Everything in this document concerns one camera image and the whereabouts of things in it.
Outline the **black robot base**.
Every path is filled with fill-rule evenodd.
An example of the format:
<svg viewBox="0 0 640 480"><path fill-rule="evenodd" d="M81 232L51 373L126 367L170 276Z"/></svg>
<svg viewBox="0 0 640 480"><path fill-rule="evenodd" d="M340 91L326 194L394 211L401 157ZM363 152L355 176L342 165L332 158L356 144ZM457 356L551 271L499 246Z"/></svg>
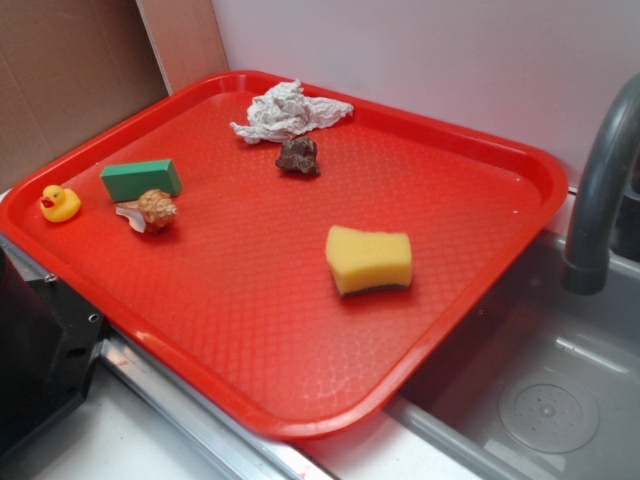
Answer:
<svg viewBox="0 0 640 480"><path fill-rule="evenodd" d="M61 279L26 280L1 253L1 461L87 398L104 315Z"/></svg>

